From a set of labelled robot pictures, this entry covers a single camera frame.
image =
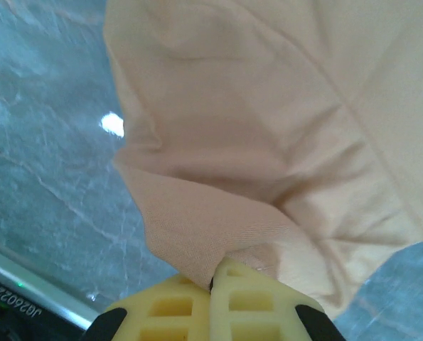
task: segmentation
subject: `peach fabric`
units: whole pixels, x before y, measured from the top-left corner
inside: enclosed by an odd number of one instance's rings
[[[423,241],[423,1],[109,0],[150,250],[207,288],[224,256],[331,317]]]

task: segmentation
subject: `silver trim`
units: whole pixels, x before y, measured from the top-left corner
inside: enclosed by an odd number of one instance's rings
[[[0,252],[0,282],[33,303],[86,330],[99,313]]]

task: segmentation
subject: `marble countertop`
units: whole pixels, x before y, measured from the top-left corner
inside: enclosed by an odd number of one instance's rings
[[[0,0],[0,244],[101,307],[175,271],[144,243],[112,157],[123,141],[104,0]],[[423,244],[336,321],[349,341],[423,341]]]

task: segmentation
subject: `serial number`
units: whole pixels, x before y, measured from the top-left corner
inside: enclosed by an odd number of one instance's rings
[[[17,296],[7,288],[0,285],[0,301],[5,304],[17,309],[21,313],[33,318],[34,316],[40,315],[42,309],[35,306],[31,302],[26,301],[24,298]]]

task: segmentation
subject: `cloth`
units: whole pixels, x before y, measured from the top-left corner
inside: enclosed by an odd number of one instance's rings
[[[423,1],[109,0],[150,250],[203,288],[224,256],[331,317],[423,241]]]

